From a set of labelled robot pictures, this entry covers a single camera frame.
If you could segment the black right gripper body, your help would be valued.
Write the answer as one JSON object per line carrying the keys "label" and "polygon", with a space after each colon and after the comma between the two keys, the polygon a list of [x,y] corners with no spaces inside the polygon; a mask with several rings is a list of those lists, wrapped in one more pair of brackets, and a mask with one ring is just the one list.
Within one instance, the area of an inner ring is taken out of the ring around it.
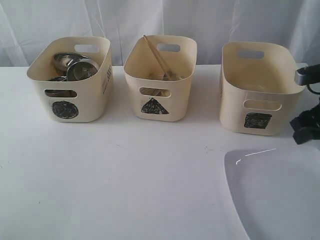
{"label": "black right gripper body", "polygon": [[309,110],[309,119],[314,128],[320,127],[320,104]]}

